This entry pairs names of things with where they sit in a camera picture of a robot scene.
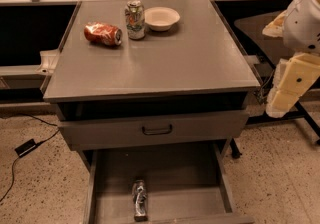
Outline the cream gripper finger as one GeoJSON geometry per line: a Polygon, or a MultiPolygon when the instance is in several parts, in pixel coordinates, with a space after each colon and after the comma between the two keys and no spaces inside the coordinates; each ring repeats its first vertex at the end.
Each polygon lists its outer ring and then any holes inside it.
{"type": "Polygon", "coordinates": [[[283,37],[283,23],[287,12],[281,12],[262,30],[262,34],[268,37],[278,38],[283,37]]]}
{"type": "Polygon", "coordinates": [[[320,77],[320,56],[298,52],[289,60],[281,59],[267,96],[266,113],[281,118],[320,77]]]}

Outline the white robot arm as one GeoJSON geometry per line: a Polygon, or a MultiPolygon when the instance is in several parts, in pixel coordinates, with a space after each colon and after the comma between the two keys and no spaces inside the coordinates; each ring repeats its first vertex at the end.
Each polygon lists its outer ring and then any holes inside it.
{"type": "Polygon", "coordinates": [[[262,31],[294,51],[276,66],[266,113],[281,118],[320,77],[320,0],[293,0],[262,31]]]}

